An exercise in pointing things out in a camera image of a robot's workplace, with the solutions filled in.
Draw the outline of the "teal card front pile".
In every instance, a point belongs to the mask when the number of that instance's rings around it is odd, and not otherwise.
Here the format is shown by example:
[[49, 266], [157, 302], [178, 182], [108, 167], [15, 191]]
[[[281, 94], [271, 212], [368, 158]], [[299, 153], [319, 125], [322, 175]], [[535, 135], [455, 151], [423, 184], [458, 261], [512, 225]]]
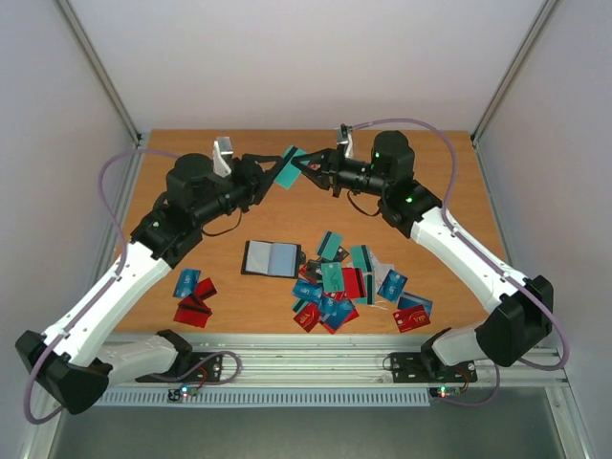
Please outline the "teal card front pile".
[[283, 155], [283, 167], [275, 177], [274, 182], [284, 189], [290, 189], [300, 175], [300, 170], [293, 165], [292, 159], [305, 154], [305, 151], [296, 146], [290, 146]]

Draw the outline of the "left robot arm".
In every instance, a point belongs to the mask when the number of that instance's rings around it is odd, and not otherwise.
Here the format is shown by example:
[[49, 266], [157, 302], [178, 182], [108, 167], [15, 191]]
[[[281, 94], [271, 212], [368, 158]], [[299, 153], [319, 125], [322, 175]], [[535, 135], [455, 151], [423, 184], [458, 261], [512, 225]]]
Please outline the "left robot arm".
[[36, 385], [63, 409], [79, 414], [115, 385], [141, 377], [180, 381], [192, 369], [190, 345], [164, 330], [122, 346], [106, 346], [116, 325], [203, 239], [203, 228], [236, 210], [258, 205], [284, 166], [280, 156], [245, 154], [230, 160], [229, 175], [201, 153], [173, 158], [166, 190], [130, 235], [120, 256], [90, 291], [44, 332], [28, 330], [15, 349], [29, 372], [23, 411], [33, 425], [50, 421], [32, 412]]

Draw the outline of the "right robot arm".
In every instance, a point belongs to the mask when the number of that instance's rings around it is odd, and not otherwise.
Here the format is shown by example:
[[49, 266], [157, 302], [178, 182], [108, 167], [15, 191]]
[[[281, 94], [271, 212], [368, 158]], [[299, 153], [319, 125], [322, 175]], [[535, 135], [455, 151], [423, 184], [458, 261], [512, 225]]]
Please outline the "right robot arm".
[[447, 328], [421, 347], [422, 366], [443, 379], [458, 363], [488, 359], [510, 367], [553, 331], [554, 288], [508, 266], [487, 250], [414, 177], [415, 152], [400, 131], [377, 134], [369, 162], [350, 158], [348, 142], [295, 157], [292, 165], [317, 187], [378, 197], [383, 220], [442, 261], [470, 289], [487, 318]]

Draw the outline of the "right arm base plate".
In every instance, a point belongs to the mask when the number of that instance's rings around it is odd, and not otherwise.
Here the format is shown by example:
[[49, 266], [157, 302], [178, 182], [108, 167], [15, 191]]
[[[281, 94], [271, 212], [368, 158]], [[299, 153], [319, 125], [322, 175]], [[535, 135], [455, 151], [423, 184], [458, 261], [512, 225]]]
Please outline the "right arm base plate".
[[431, 376], [416, 352], [394, 352], [387, 356], [386, 368], [394, 383], [476, 383], [478, 376], [473, 361], [445, 366]]

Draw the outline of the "black leather card holder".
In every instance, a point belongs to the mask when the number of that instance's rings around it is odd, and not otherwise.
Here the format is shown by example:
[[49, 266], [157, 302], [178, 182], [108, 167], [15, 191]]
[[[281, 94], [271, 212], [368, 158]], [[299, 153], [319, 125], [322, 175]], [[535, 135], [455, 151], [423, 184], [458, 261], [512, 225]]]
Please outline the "black leather card holder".
[[241, 274], [278, 278], [298, 278], [302, 264], [301, 246], [294, 243], [248, 240]]

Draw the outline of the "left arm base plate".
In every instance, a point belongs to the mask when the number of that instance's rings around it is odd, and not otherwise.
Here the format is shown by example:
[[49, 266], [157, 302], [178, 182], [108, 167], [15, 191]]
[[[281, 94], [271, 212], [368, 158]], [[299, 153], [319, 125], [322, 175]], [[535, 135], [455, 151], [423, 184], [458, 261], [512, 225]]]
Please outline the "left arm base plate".
[[183, 365], [175, 363], [162, 374], [138, 377], [137, 383], [218, 383], [221, 381], [224, 357], [221, 353], [194, 352]]

